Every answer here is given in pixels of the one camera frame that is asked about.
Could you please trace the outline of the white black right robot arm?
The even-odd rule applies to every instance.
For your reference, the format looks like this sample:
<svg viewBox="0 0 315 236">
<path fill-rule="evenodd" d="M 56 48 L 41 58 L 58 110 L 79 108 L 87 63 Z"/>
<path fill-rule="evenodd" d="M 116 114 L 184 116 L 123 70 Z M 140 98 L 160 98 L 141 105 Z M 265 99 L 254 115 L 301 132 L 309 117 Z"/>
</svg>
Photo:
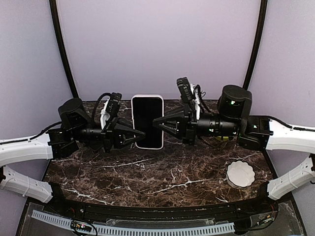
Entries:
<svg viewBox="0 0 315 236">
<path fill-rule="evenodd" d="M 297 167 L 262 186 L 263 193 L 251 203 L 255 213 L 262 213 L 270 199 L 278 200 L 288 192 L 311 181 L 315 176 L 315 130 L 286 124 L 269 116 L 251 116 L 252 94 L 236 85 L 222 89 L 217 103 L 218 113 L 200 112 L 200 89 L 178 81 L 184 108 L 172 110 L 156 118 L 153 126 L 194 145 L 196 138 L 236 138 L 237 145 L 255 151 L 293 150 L 307 152 L 309 156 Z"/>
</svg>

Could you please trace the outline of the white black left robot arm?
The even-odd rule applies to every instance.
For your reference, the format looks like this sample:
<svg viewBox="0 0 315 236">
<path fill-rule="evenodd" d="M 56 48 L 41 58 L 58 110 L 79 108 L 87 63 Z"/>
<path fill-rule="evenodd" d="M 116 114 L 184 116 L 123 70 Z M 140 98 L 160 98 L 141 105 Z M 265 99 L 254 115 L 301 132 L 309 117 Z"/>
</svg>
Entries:
<svg viewBox="0 0 315 236">
<path fill-rule="evenodd" d="M 62 198 L 58 184 L 39 181 L 11 169 L 9 164 L 38 159 L 69 157 L 83 143 L 93 151 L 123 148 L 145 138 L 145 133 L 132 128 L 118 117 L 121 97 L 113 93 L 101 110 L 100 123 L 88 115 L 83 101 L 73 98 L 58 108 L 61 120 L 38 135 L 0 143 L 0 187 L 31 197 L 50 206 L 58 214 L 69 211 L 69 202 Z"/>
</svg>

